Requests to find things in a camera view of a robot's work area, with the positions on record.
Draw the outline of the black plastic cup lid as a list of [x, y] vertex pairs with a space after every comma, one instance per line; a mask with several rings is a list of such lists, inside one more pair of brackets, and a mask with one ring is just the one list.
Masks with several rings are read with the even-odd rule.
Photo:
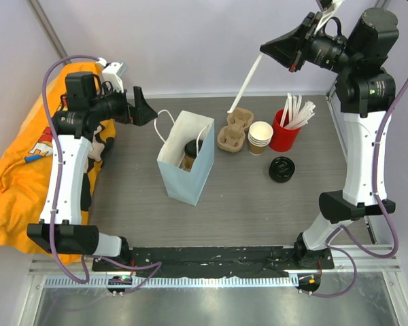
[[199, 154], [203, 141], [202, 140], [191, 140], [184, 146], [184, 153], [190, 158], [196, 158]]

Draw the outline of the stack of paper cups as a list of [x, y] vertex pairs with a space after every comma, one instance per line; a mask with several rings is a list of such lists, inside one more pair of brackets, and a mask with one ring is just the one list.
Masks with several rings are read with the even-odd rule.
[[254, 122], [248, 131], [248, 149], [252, 155], [261, 155], [273, 136], [273, 127], [262, 121]]

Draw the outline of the single brown paper cup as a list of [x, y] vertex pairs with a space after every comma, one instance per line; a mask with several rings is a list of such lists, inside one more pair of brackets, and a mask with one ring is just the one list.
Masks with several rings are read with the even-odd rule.
[[188, 154], [186, 154], [184, 156], [184, 160], [182, 162], [182, 167], [185, 170], [191, 170], [192, 165], [194, 164], [194, 161], [196, 159], [196, 156], [189, 156]]

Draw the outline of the brown pulp cup carrier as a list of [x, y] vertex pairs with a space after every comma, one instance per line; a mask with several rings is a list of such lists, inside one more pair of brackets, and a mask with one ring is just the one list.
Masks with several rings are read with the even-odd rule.
[[182, 170], [185, 170], [186, 172], [190, 172], [192, 169], [193, 163], [194, 163], [194, 158], [191, 158], [189, 156], [184, 156], [180, 167]]

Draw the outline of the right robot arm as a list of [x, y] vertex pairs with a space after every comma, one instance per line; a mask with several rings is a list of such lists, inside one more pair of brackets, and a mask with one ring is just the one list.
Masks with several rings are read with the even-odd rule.
[[294, 30], [260, 47], [291, 72], [310, 62], [337, 74], [336, 93], [347, 133], [345, 185], [320, 195], [319, 215], [299, 234], [293, 258], [301, 268], [326, 258], [330, 240], [352, 222], [389, 217], [396, 209], [384, 185], [384, 143], [396, 84], [383, 65], [399, 36], [397, 17], [371, 7], [349, 36], [334, 37], [326, 34], [327, 21], [322, 13], [310, 13]]

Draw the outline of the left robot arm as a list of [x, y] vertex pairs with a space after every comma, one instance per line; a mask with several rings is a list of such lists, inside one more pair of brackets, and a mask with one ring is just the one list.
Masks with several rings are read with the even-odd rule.
[[81, 213], [86, 161], [101, 122], [144, 126], [157, 116], [141, 87], [133, 87], [130, 104], [119, 85], [118, 77], [88, 71], [65, 77], [61, 105], [66, 110], [52, 117], [56, 137], [47, 198], [39, 222], [27, 226], [27, 236], [47, 253], [104, 256], [115, 270], [123, 271], [131, 262], [126, 238], [83, 224]]

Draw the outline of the white blue paper bag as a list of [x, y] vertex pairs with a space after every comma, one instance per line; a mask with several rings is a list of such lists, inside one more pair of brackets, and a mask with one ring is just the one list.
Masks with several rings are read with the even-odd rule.
[[164, 138], [154, 122], [154, 129], [163, 142], [157, 163], [168, 197], [197, 205], [214, 164], [214, 119], [189, 111], [174, 118], [166, 109], [173, 125]]

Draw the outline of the single white straw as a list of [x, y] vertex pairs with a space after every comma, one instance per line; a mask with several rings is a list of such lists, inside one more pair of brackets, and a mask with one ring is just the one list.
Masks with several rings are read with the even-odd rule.
[[249, 70], [244, 82], [241, 85], [240, 90], [238, 91], [235, 100], [232, 102], [232, 105], [230, 106], [229, 110], [227, 111], [227, 113], [232, 113], [234, 112], [234, 110], [236, 109], [237, 105], [239, 104], [239, 101], [241, 100], [246, 88], [248, 87], [252, 77], [254, 76], [262, 58], [263, 58], [264, 54], [260, 53], [257, 57], [257, 59], [254, 61], [251, 69]]

